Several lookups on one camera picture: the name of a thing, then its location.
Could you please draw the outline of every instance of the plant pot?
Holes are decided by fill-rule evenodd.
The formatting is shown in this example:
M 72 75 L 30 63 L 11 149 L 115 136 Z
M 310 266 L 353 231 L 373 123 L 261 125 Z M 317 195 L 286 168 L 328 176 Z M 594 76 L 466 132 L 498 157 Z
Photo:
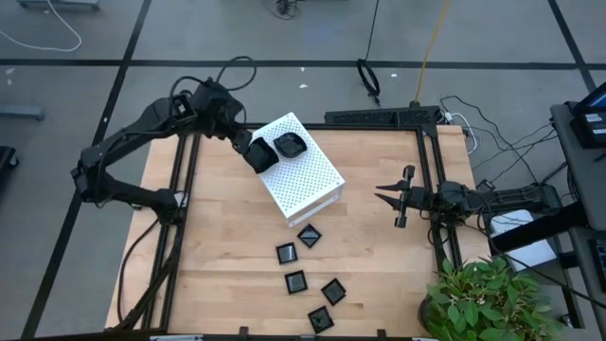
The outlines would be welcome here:
M 429 315 L 428 315 L 428 310 L 429 310 L 429 303 L 431 302 L 431 297 L 428 295 L 426 296 L 420 303 L 419 305 L 419 311 L 417 313 L 417 318 L 419 319 L 419 323 L 421 326 L 423 326 L 423 328 L 428 332 L 429 329 L 428 324 L 429 324 Z

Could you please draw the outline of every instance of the wooden table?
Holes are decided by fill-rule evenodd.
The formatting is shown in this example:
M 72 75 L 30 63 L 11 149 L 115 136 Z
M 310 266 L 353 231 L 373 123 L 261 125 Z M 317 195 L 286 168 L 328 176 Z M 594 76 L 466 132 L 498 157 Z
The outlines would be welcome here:
M 440 126 L 438 131 L 447 178 L 473 188 L 460 127 Z M 413 183 L 422 186 L 415 133 L 311 134 L 347 181 L 342 199 L 311 218 L 323 234 L 312 249 L 296 238 L 303 224 L 287 226 L 267 189 L 230 144 L 203 139 L 169 332 L 236 334 L 247 326 L 251 334 L 309 334 L 313 329 L 307 313 L 327 305 L 335 326 L 323 335 L 372 336 L 378 329 L 389 336 L 426 335 L 417 309 L 425 284 L 437 280 L 434 250 L 427 241 L 429 223 L 411 210 L 407 227 L 398 229 L 393 226 L 396 213 L 373 195 L 375 186 L 400 180 L 407 165 L 417 167 Z M 431 144 L 425 143 L 435 184 Z M 141 186 L 168 185 L 176 144 L 176 137 L 152 143 Z M 150 210 L 134 213 L 125 249 L 154 218 Z M 124 314 L 149 283 L 158 231 L 156 227 L 129 259 Z M 479 232 L 460 227 L 457 233 L 463 260 L 490 253 Z M 286 242 L 295 243 L 299 261 L 278 265 L 276 246 Z M 309 290 L 289 296 L 284 274 L 298 270 L 305 271 Z M 348 291 L 335 307 L 320 292 L 333 278 Z M 153 325 L 164 290 L 159 293 Z M 107 326 L 116 323 L 115 292 Z

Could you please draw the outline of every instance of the perforated white box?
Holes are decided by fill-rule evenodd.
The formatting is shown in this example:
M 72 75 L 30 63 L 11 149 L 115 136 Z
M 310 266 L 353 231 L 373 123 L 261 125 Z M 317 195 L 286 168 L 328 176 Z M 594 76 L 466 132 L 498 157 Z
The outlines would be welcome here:
M 274 139 L 285 133 L 301 136 L 307 151 L 292 159 L 280 155 Z M 293 113 L 256 130 L 253 139 L 257 137 L 263 137 L 280 160 L 258 177 L 274 197 L 289 227 L 341 198 L 345 180 Z

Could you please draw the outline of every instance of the black square tile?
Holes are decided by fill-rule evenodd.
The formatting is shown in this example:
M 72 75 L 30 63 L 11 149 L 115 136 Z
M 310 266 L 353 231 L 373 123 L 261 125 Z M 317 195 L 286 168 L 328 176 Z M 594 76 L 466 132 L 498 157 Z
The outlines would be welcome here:
M 307 281 L 303 270 L 284 275 L 289 295 L 307 290 Z
M 280 246 L 276 246 L 276 252 L 277 261 L 280 263 L 280 265 L 298 260 L 298 258 L 296 257 L 296 249 L 294 248 L 294 242 L 289 242 Z
M 306 244 L 307 247 L 312 248 L 320 240 L 322 234 L 312 224 L 307 224 L 296 237 Z
M 329 284 L 325 285 L 322 288 L 322 294 L 326 297 L 326 299 L 330 302 L 331 305 L 335 305 L 339 303 L 339 301 L 345 298 L 345 293 L 347 290 L 341 285 L 341 282 L 335 278 L 330 281 Z
M 332 318 L 330 318 L 329 310 L 326 306 L 316 309 L 313 312 L 307 314 L 312 323 L 313 330 L 315 333 L 320 333 L 334 326 Z

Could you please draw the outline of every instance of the yellow cable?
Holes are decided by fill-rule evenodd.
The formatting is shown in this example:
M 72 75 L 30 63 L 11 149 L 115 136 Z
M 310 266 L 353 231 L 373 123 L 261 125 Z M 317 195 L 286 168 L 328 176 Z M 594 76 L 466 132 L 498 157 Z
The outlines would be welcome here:
M 429 59 L 429 53 L 432 51 L 432 46 L 434 45 L 434 41 L 436 40 L 437 33 L 439 32 L 439 29 L 442 27 L 442 23 L 444 23 L 444 17 L 446 17 L 446 11 L 448 10 L 449 2 L 450 2 L 450 0 L 444 0 L 444 7 L 442 8 L 442 12 L 439 14 L 439 19 L 437 20 L 436 29 L 434 30 L 432 39 L 429 41 L 429 45 L 427 46 L 427 51 L 425 52 L 425 59 L 423 60 L 423 66 L 420 68 L 419 86 L 417 87 L 417 94 L 415 95 L 415 101 L 419 101 L 420 89 L 423 87 L 423 74 L 425 73 L 425 65 L 427 65 L 427 60 Z

